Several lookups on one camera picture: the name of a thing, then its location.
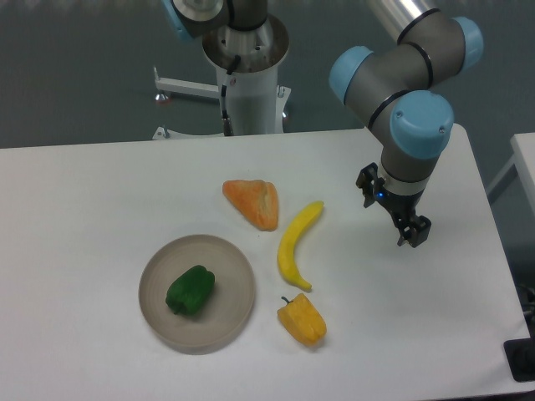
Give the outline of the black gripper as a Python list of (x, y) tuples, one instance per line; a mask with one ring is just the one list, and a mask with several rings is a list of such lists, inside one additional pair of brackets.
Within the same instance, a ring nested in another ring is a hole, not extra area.
[(356, 186), (362, 191), (364, 208), (379, 202), (390, 213), (400, 234), (398, 246), (416, 248), (427, 240), (431, 221), (415, 210), (427, 179), (405, 182), (388, 173), (381, 163), (371, 163), (360, 171)]

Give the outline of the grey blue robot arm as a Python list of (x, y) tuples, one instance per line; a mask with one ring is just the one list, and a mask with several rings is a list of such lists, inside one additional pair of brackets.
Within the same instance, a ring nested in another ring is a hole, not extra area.
[[(396, 45), (376, 54), (346, 50), (329, 72), (329, 86), (382, 144), (378, 163), (364, 167), (356, 185), (367, 206), (387, 210), (400, 244), (418, 246), (431, 221), (417, 214), (436, 163), (448, 144), (454, 114), (432, 87), (477, 63), (484, 42), (468, 18), (448, 18), (430, 1), (372, 1), (370, 9)], [(176, 35), (200, 38), (217, 72), (223, 133), (272, 134), (278, 66), (289, 49), (288, 31), (264, 1), (166, 1)]]

